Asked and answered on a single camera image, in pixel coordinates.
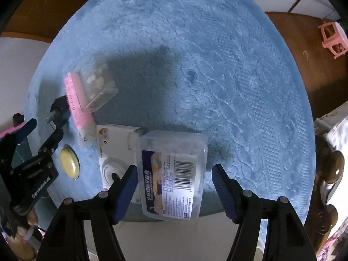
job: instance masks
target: yellow round lid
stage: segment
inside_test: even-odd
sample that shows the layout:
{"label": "yellow round lid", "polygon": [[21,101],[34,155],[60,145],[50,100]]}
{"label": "yellow round lid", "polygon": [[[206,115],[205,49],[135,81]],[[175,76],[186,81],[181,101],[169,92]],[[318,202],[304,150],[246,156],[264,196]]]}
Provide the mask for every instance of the yellow round lid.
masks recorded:
{"label": "yellow round lid", "polygon": [[60,152],[60,164],[64,172],[71,178],[77,179],[80,174],[80,164],[75,152],[65,145]]}

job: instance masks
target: white packaging box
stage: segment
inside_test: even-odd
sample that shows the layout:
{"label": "white packaging box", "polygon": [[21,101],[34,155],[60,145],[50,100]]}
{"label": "white packaging box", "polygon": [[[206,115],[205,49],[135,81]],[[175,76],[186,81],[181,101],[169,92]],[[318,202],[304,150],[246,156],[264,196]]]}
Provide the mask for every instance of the white packaging box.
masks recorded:
{"label": "white packaging box", "polygon": [[[100,174],[103,189],[107,191],[114,182],[111,177],[112,173],[116,173],[121,179],[130,165],[137,165],[137,141],[147,130],[109,124],[98,125],[97,131]],[[132,203],[141,203],[138,186],[134,192]]]}

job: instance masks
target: clear plastic container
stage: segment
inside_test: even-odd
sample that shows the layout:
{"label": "clear plastic container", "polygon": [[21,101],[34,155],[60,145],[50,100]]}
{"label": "clear plastic container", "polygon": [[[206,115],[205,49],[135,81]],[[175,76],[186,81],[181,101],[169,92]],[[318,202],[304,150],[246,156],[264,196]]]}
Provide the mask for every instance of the clear plastic container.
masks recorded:
{"label": "clear plastic container", "polygon": [[200,133],[154,130],[140,137],[137,168],[146,216],[198,219],[207,152],[208,139]]}
{"label": "clear plastic container", "polygon": [[105,55],[91,51],[74,67],[83,90],[76,91],[83,112],[93,113],[118,93],[115,81],[107,67]]}

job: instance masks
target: wooden furniture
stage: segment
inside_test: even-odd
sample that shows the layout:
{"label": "wooden furniture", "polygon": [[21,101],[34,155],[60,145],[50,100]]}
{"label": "wooden furniture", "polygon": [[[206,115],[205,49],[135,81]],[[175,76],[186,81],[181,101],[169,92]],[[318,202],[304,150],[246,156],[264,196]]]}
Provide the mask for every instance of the wooden furniture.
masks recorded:
{"label": "wooden furniture", "polygon": [[305,229],[316,254],[326,243],[330,230],[336,225],[338,214],[333,205],[326,205],[322,197],[325,184],[334,184],[342,175],[344,157],[340,151],[331,152],[325,139],[316,136],[316,175]]}

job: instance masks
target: pink plastic stool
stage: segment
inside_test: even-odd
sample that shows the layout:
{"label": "pink plastic stool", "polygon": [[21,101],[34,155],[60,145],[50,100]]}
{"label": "pink plastic stool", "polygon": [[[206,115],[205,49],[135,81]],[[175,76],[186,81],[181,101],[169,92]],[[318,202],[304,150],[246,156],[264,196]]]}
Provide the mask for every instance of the pink plastic stool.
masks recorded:
{"label": "pink plastic stool", "polygon": [[[330,25],[333,26],[333,29],[335,32],[332,32],[328,28],[328,26],[330,26]],[[318,28],[320,28],[321,35],[324,38],[323,47],[328,48],[333,53],[335,59],[337,57],[345,54],[348,51],[347,35],[346,35],[344,29],[340,26],[340,24],[338,22],[328,22],[328,23],[325,23],[323,25],[319,25]],[[329,32],[329,34],[330,34],[329,38],[326,37],[324,29],[326,29]],[[333,49],[333,46],[337,45],[338,48],[340,48],[340,46],[339,46],[340,44],[343,46],[343,48],[342,48],[342,52],[338,53]]]}

